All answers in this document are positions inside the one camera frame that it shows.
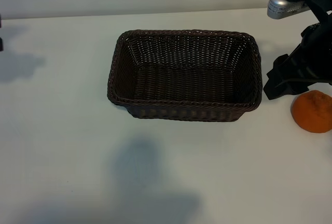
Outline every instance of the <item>woven basket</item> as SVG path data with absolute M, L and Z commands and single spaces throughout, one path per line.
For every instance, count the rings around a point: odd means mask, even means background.
M 108 99 L 142 119 L 235 121 L 258 107 L 254 38 L 226 31 L 128 31 L 115 48 Z

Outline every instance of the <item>white table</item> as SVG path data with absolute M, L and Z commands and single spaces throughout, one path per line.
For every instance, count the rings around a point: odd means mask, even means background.
M 233 123 L 135 119 L 106 97 L 124 31 L 247 32 L 266 83 L 315 22 L 266 9 L 4 21 L 0 223 L 331 223 L 331 133 L 298 127 L 294 96 L 264 95 Z

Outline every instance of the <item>basket side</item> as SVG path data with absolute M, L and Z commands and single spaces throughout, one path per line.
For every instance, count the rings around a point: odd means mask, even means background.
M 117 41 L 107 85 L 108 99 L 121 106 L 125 106 L 123 99 L 132 99 L 135 92 L 137 70 L 128 44 L 130 36 L 131 32 L 125 32 Z
M 163 108 L 153 106 L 130 106 L 128 112 L 139 119 L 169 119 L 180 121 L 201 122 L 234 122 L 238 120 L 245 110 L 207 110 L 186 108 Z
M 234 70 L 234 94 L 237 101 L 247 103 L 245 111 L 255 110 L 262 95 L 261 58 L 255 39 L 246 34 L 246 48 Z

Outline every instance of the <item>black object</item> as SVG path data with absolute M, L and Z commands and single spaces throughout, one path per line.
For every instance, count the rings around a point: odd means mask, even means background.
M 261 101 L 260 55 L 246 33 L 136 30 L 116 44 L 107 97 L 142 119 L 236 121 Z
M 3 51 L 4 50 L 4 45 L 3 45 L 3 43 L 2 43 L 2 39 L 1 39 L 1 37 L 0 37 L 0 52 L 1 51 Z
M 332 0 L 287 0 L 304 1 L 319 20 L 302 33 L 302 42 L 288 56 L 278 57 L 273 69 L 267 73 L 268 82 L 264 92 L 268 99 L 287 94 L 307 92 L 308 86 L 316 82 L 332 84 Z

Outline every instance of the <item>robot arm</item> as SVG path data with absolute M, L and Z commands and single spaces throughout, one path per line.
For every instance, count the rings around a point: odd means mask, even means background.
M 309 9 L 319 23 L 301 33 L 302 42 L 290 55 L 274 61 L 264 86 L 270 100 L 304 93 L 316 82 L 332 84 L 332 15 L 327 13 L 332 10 L 332 0 L 270 0 L 268 16 L 281 19 Z

